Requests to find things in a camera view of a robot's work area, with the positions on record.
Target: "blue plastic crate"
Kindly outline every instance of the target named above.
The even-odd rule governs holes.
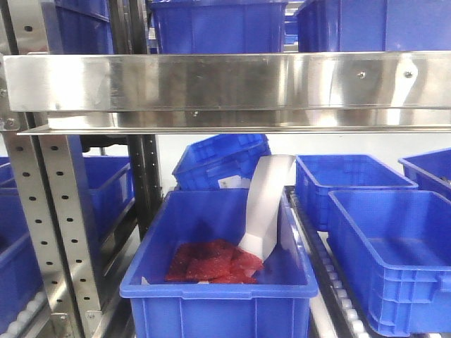
[[[240,54],[283,51],[288,0],[153,2],[159,52]]]
[[[107,0],[55,0],[65,54],[113,54]]]
[[[418,189],[418,185],[369,155],[298,155],[296,195],[313,226],[328,231],[333,190]]]
[[[221,134],[189,145],[173,175],[182,190],[220,189],[229,177],[252,179],[260,157],[267,155],[264,134]]]
[[[306,0],[299,51],[451,49],[451,0]]]
[[[237,244],[245,231],[246,189],[170,192],[121,283],[130,298],[137,338],[304,338],[317,285],[284,197],[278,243],[258,284],[164,282],[184,242],[222,238]],[[150,284],[142,284],[144,277]]]
[[[370,326],[451,332],[451,202],[434,192],[331,192],[329,244]]]
[[[0,195],[0,334],[42,286],[18,195]]]
[[[418,183],[420,190],[431,190],[451,200],[451,148],[400,158],[404,174]]]
[[[0,156],[0,184],[12,177],[13,171],[11,169],[11,164],[9,164],[9,158],[7,156]]]
[[[134,198],[132,171],[126,156],[86,156],[85,168],[97,234],[102,239]],[[1,194],[17,194],[16,181],[0,182]]]

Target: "white label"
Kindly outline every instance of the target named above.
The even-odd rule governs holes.
[[[221,189],[230,188],[249,188],[251,186],[251,180],[239,175],[221,178],[218,180],[219,187]]]

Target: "white paper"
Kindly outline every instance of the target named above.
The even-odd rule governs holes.
[[[221,189],[249,188],[251,185],[251,180],[246,177],[234,175],[230,177],[221,178],[220,180],[218,180],[218,184]]]
[[[246,232],[240,247],[263,261],[277,243],[277,216],[288,173],[295,161],[291,155],[260,158],[247,196]]]

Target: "metal beam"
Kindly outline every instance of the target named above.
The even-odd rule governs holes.
[[[9,56],[5,64],[13,111],[451,109],[451,51]]]

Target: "white wall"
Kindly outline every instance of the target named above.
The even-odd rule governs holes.
[[[188,144],[211,135],[159,135],[163,192],[175,186],[172,170]],[[417,134],[268,134],[273,154],[371,154],[402,172],[400,157],[451,147],[451,133]],[[109,155],[126,155],[126,146],[111,146]],[[6,154],[0,142],[0,154]],[[294,184],[294,171],[287,184]]]

